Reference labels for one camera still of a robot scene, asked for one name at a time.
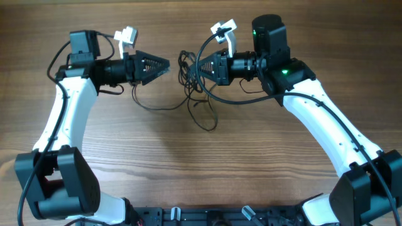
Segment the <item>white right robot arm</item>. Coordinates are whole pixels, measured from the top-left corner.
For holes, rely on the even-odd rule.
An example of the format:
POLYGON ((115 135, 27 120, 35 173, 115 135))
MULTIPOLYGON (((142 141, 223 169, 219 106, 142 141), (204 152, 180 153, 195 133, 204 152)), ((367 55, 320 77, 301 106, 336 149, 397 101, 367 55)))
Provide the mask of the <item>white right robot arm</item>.
POLYGON ((280 16, 265 14, 253 20, 253 51, 236 50, 236 27, 233 20, 213 25, 211 39, 228 47, 206 58, 196 56, 191 71, 197 81, 229 85, 236 78, 257 78, 264 98, 276 100, 308 129, 339 177, 330 193, 292 206, 289 217, 276 207, 266 224, 369 225, 392 213, 399 225, 400 153, 384 152, 364 136, 331 101, 307 64, 291 56, 280 16))

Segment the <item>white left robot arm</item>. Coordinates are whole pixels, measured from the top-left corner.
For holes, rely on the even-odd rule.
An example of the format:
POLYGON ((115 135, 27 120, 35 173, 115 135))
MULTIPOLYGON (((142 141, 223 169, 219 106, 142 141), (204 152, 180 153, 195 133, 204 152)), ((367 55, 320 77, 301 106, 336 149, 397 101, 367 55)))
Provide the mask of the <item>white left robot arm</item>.
POLYGON ((137 32, 132 27, 107 35, 117 40, 119 59, 102 58, 94 30, 73 31, 71 52, 58 72, 55 102, 45 129, 29 153, 16 157, 14 170, 22 187, 18 206, 29 206, 38 220, 67 220, 80 225, 144 225, 126 198, 101 192, 99 181, 82 156, 89 112, 100 93, 124 83, 150 83, 169 70, 167 59, 137 51, 129 54, 137 32))

